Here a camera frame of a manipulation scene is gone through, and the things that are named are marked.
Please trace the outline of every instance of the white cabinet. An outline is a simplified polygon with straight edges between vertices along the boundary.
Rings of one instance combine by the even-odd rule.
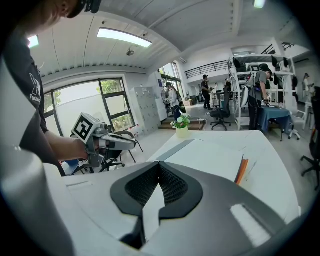
[[[152,87],[135,87],[130,90],[132,109],[143,133],[150,134],[161,125],[154,89]]]

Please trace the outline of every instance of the ceiling light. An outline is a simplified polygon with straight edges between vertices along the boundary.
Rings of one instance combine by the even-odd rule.
[[[110,29],[110,28],[104,28],[101,27],[99,29],[98,38],[110,38],[110,39],[116,39],[116,40],[121,40],[121,41],[125,41],[125,42],[129,42],[135,45],[139,45],[142,47],[149,47],[150,45],[152,45],[152,42],[138,37],[134,34],[129,34],[123,31],[119,31],[119,30],[115,30],[115,29]]]
[[[34,35],[28,38],[28,40],[30,41],[29,43],[29,48],[35,47],[39,45],[39,41],[38,41],[38,36]]]
[[[266,0],[254,0],[255,8],[263,8],[265,6]]]

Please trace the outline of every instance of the ceiling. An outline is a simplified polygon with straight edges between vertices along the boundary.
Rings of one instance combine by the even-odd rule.
[[[205,47],[244,39],[249,44],[243,45],[250,45],[254,37],[278,36],[292,20],[292,14],[274,0],[267,0],[263,9],[254,8],[253,0],[102,0],[96,15],[64,19],[39,34],[39,45],[31,54],[42,66],[43,77],[95,66],[147,73]],[[152,45],[143,48],[98,38],[100,27],[145,35]],[[130,47],[133,56],[126,55]]]

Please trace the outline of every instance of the blue tablecloth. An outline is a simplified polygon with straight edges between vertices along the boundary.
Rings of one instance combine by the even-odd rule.
[[[259,124],[264,132],[268,131],[268,124],[270,119],[275,119],[287,133],[291,123],[290,112],[283,108],[264,107],[260,109]]]

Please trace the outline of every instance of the black t-shirt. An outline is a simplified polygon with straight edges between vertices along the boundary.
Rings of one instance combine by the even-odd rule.
[[[209,90],[209,86],[207,85],[206,81],[202,81],[202,83],[201,83],[201,89],[202,89],[202,87],[207,88],[207,89]],[[203,96],[204,96],[204,95],[209,95],[209,92],[202,89],[202,95],[203,95]]]
[[[9,72],[22,93],[36,109],[25,130],[20,147],[35,153],[43,163],[57,166],[60,174],[65,176],[65,172],[45,136],[48,129],[44,116],[44,89],[40,70],[31,57],[29,43],[29,40],[16,29],[8,38],[3,51]]]

